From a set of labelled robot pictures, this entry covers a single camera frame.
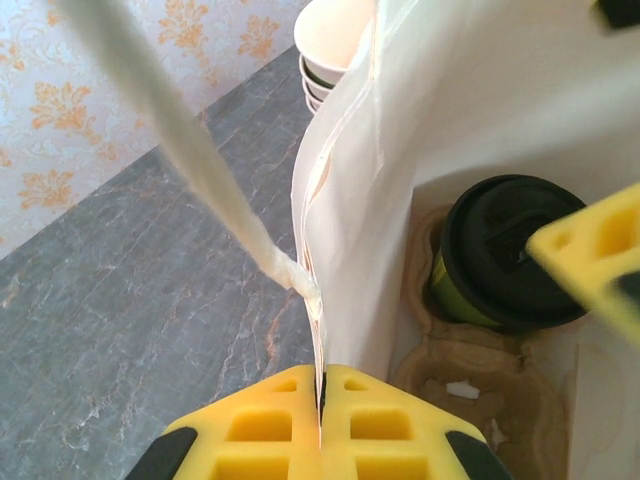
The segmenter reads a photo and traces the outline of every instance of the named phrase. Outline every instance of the paper cup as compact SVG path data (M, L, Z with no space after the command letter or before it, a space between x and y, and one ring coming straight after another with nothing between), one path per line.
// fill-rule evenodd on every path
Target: paper cup
M322 105L322 99L317 98L311 92L311 89L309 88L309 85L307 85L307 82L305 82L304 79L302 80L302 90L304 91L305 97L307 97L309 99L309 101L311 102L312 105L316 106L317 108L319 108L320 105Z
M453 320L536 330L569 323L584 310L527 255L540 227L584 203L551 182L501 175L467 190L447 217L425 288Z
M335 87L335 85L327 83L311 73L307 68L306 59L302 55L298 58L298 69L300 70L302 78L304 78L309 85L313 85L313 87L318 91L326 92L325 97L329 95L333 87Z
M320 84L335 85L349 68L373 17L372 0L313 0L293 28L296 47Z
M309 111L315 115L318 109L311 104L311 102L309 101L309 97L307 97L306 95L304 96L304 103L307 105Z

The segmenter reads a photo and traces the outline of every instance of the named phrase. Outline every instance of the cardboard cup holder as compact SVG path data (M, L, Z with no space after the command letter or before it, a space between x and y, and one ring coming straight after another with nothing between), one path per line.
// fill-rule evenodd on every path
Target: cardboard cup holder
M514 478L564 480L567 422L560 394L531 359L538 334L512 336L449 322L423 296L450 208L430 212L410 236L403 294L422 325L423 341L392 382L478 427Z

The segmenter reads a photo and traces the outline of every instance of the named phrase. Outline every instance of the green cup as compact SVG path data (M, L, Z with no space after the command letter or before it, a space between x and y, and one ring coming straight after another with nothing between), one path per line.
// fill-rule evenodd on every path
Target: green cup
M501 175L467 190L445 222L423 294L450 320L535 330L569 323L584 310L527 254L540 227L584 208L559 186Z

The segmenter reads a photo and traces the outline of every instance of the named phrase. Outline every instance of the wall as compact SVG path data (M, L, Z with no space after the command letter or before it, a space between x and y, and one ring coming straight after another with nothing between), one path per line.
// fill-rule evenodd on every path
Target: wall
M123 0L194 114L293 44L307 0ZM156 144L52 0L0 9L0 258Z

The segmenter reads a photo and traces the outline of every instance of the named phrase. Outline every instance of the black lid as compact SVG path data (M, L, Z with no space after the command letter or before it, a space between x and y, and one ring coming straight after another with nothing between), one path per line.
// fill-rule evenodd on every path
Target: black lid
M527 254L540 227L585 204L536 177L502 175L467 190L449 213L442 255L456 288L477 310L511 327L545 328L584 310Z

